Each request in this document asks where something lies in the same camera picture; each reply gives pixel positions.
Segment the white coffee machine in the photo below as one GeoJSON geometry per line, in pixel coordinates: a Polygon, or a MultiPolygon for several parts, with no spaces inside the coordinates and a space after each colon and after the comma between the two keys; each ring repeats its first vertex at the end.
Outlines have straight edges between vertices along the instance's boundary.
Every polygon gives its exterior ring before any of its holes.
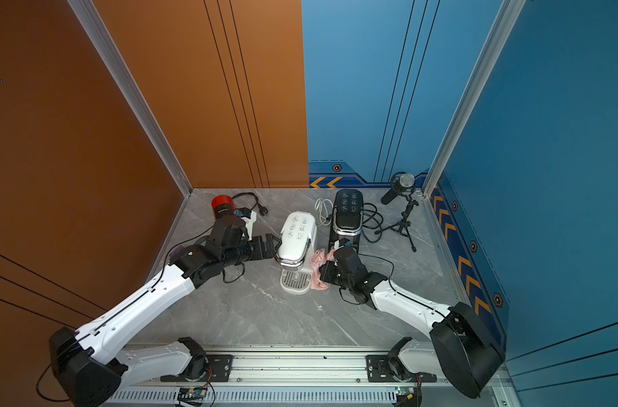
{"type": "Polygon", "coordinates": [[[282,267],[280,286],[286,293],[304,295],[311,289],[311,259],[316,234],[317,225],[312,214],[296,211],[288,215],[280,232],[282,244],[275,257],[282,267]]]}

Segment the black coffee machine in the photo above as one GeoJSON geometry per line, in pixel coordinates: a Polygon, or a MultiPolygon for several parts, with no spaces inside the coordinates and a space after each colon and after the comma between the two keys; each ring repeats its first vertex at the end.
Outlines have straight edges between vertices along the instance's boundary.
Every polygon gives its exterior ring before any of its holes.
{"type": "Polygon", "coordinates": [[[341,237],[359,236],[363,230],[363,194],[356,189],[341,189],[334,198],[330,229],[329,247],[341,237]]]}

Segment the pink cloth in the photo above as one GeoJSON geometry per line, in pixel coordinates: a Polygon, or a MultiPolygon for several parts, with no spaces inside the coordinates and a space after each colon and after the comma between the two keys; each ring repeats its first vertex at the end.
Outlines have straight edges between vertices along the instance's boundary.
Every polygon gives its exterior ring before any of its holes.
{"type": "Polygon", "coordinates": [[[321,280],[320,268],[325,266],[328,261],[334,260],[334,249],[331,249],[329,252],[325,252],[324,249],[319,249],[314,252],[314,255],[311,259],[312,266],[312,282],[311,288],[312,290],[324,291],[330,288],[329,283],[325,283],[321,280]]]}

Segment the red coffee machine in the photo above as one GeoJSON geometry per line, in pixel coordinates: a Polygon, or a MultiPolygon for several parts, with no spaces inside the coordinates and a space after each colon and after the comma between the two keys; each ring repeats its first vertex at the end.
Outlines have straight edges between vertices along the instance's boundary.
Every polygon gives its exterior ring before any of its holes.
{"type": "Polygon", "coordinates": [[[229,195],[218,195],[212,200],[211,205],[215,220],[235,215],[234,200],[229,195]]]}

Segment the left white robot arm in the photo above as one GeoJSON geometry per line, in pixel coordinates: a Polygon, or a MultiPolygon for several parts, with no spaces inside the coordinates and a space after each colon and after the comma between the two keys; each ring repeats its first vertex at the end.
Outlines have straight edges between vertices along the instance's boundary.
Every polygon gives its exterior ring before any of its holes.
{"type": "Polygon", "coordinates": [[[215,220],[208,235],[184,247],[162,271],[104,315],[77,330],[63,327],[50,340],[54,377],[75,406],[100,406],[117,390],[161,376],[202,379],[205,350],[190,337],[157,348],[126,344],[171,305],[229,266],[272,259],[281,245],[273,234],[253,236],[251,221],[215,220]]]}

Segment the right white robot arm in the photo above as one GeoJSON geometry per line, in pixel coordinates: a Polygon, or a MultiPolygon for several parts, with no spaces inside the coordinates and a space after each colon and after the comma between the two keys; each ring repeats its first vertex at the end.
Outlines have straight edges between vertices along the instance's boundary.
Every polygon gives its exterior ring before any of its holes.
{"type": "Polygon", "coordinates": [[[505,361],[505,353],[475,310],[459,302],[443,305],[411,293],[391,278],[369,271],[356,249],[342,247],[318,268],[323,283],[348,291],[368,305],[402,320],[431,340],[432,349],[404,337],[388,353],[385,376],[420,382],[442,376],[464,396],[476,399],[505,361]]]}

